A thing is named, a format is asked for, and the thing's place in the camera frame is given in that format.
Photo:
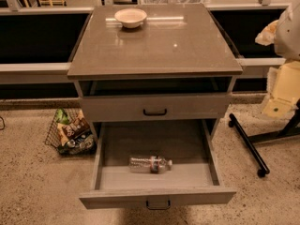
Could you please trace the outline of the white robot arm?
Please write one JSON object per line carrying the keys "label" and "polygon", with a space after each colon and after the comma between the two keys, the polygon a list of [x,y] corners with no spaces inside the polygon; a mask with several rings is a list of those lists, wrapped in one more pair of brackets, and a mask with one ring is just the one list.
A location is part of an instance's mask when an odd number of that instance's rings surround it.
{"label": "white robot arm", "polygon": [[260,45],[274,45],[285,59],[267,74],[267,93],[262,113],[279,118],[290,112],[300,99],[300,3],[291,3],[278,20],[269,23],[255,38]]}

